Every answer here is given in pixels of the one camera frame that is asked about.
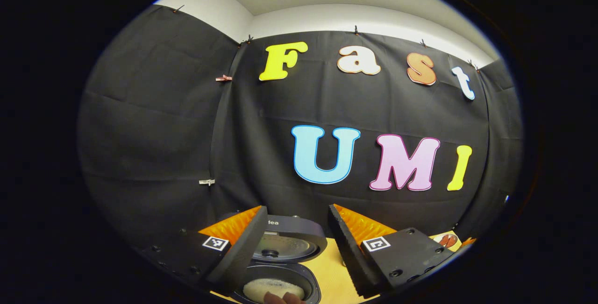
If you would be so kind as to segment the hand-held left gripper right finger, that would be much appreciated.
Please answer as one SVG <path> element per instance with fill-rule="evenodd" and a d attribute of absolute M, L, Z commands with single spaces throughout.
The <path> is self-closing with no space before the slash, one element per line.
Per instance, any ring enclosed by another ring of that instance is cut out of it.
<path fill-rule="evenodd" d="M 327 223 L 361 297 L 409 287 L 454 254 L 413 227 L 394 230 L 337 204 Z"/>

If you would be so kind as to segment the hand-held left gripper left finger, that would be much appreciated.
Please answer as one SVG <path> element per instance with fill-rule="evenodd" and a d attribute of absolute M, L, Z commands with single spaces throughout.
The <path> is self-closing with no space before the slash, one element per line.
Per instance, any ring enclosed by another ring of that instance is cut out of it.
<path fill-rule="evenodd" d="M 194 290 L 231 295 L 241 285 L 267 217 L 267 207 L 257 206 L 199 231 L 180 230 L 138 251 Z"/>

